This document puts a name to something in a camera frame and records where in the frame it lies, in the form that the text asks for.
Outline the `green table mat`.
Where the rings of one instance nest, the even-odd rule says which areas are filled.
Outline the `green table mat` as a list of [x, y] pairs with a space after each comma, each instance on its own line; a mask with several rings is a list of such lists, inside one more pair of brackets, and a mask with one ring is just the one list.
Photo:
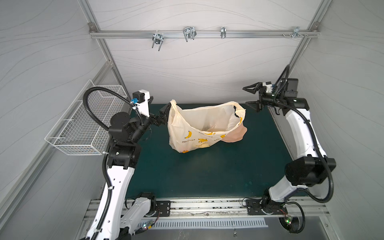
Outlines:
[[171, 148], [167, 126], [151, 126], [140, 139], [126, 198], [142, 192], [157, 198], [261, 196], [284, 176], [292, 157], [269, 110], [246, 108], [244, 125], [248, 130], [239, 142], [185, 154]]

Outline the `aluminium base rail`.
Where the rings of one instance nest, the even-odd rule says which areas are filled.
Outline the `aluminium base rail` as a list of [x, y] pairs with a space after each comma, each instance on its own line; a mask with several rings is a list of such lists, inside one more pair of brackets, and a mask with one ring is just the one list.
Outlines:
[[[192, 218], [251, 218], [251, 217], [284, 217], [280, 210], [272, 215], [266, 215], [257, 211], [257, 215], [250, 215], [251, 207], [246, 207], [250, 199], [237, 198], [157, 198], [157, 202], [169, 201], [167, 210], [169, 219], [192, 219]], [[100, 200], [91, 200], [83, 220], [92, 221], [97, 213]], [[309, 197], [293, 197], [290, 202], [301, 205], [306, 217], [329, 217], [331, 216], [325, 204], [320, 204]], [[301, 217], [301, 211], [296, 205], [286, 205], [285, 213], [293, 217]]]

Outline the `horizontal aluminium rail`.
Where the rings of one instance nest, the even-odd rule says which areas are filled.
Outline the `horizontal aluminium rail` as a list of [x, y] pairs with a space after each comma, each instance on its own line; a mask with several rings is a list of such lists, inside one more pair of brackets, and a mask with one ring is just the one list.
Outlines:
[[[272, 39], [284, 38], [293, 30], [228, 30], [225, 39]], [[302, 34], [308, 34], [308, 38], [317, 38], [318, 31], [300, 30]], [[151, 39], [155, 33], [163, 35], [164, 39], [183, 39], [182, 30], [165, 31], [97, 31], [90, 33], [93, 39]], [[196, 39], [221, 39], [221, 30], [196, 30]]]

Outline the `pink scalloped fruit plate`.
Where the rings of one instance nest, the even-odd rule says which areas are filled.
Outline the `pink scalloped fruit plate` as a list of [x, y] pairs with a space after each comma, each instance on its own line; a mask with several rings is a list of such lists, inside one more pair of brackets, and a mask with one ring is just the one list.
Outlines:
[[235, 130], [226, 134], [226, 136], [222, 138], [222, 141], [225, 143], [235, 143], [241, 141], [247, 130], [248, 129], [243, 125], [243, 123], [241, 123]]

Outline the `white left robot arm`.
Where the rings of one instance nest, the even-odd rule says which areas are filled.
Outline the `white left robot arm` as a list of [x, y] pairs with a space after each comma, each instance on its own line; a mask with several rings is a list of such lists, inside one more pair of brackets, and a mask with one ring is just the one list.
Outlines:
[[[136, 112], [132, 119], [127, 112], [119, 112], [112, 116], [110, 125], [105, 125], [91, 110], [89, 96], [101, 91], [108, 93], [127, 103]], [[104, 88], [92, 87], [83, 95], [83, 106], [87, 114], [110, 136], [102, 162], [102, 173], [106, 181], [102, 199], [95, 219], [88, 230], [86, 240], [130, 240], [151, 229], [156, 221], [152, 220], [140, 226], [144, 217], [161, 215], [153, 193], [140, 193], [128, 211], [123, 214], [126, 193], [139, 161], [141, 146], [139, 140], [151, 125], [160, 126], [168, 123], [171, 104], [163, 106], [159, 115], [149, 112], [153, 97], [148, 91], [133, 93], [132, 100]]]

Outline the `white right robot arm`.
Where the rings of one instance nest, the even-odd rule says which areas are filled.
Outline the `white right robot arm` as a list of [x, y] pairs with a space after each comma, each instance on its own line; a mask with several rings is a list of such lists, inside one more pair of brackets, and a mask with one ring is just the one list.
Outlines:
[[251, 94], [258, 94], [257, 101], [246, 105], [260, 112], [273, 108], [277, 115], [288, 121], [297, 147], [297, 158], [286, 164], [285, 175], [274, 186], [265, 190], [260, 199], [249, 200], [246, 207], [249, 214], [262, 212], [264, 215], [282, 213], [281, 226], [291, 234], [301, 233], [306, 225], [302, 206], [290, 198], [304, 192], [317, 203], [329, 202], [335, 191], [332, 171], [336, 160], [329, 158], [321, 147], [311, 121], [310, 107], [306, 99], [298, 97], [299, 80], [290, 78], [290, 66], [286, 66], [277, 79], [271, 82], [257, 82], [243, 87]]

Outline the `metal hook clamp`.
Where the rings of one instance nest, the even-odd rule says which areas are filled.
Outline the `metal hook clamp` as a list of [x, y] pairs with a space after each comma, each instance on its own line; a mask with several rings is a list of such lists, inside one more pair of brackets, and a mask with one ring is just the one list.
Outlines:
[[227, 35], [226, 27], [221, 27], [221, 39], [225, 39]]
[[194, 40], [196, 35], [197, 35], [196, 28], [195, 27], [186, 27], [183, 29], [183, 34], [184, 34], [186, 42], [188, 42], [189, 39]]
[[158, 45], [158, 51], [161, 50], [161, 47], [162, 47], [162, 44], [164, 42], [164, 37], [163, 35], [159, 34], [159, 33], [155, 33], [152, 37], [152, 49], [154, 48], [155, 45]]
[[300, 28], [296, 27], [293, 29], [293, 31], [290, 34], [288, 35], [282, 34], [282, 36], [284, 38], [295, 39], [295, 38], [307, 38], [309, 35], [306, 33], [302, 34], [300, 32]]

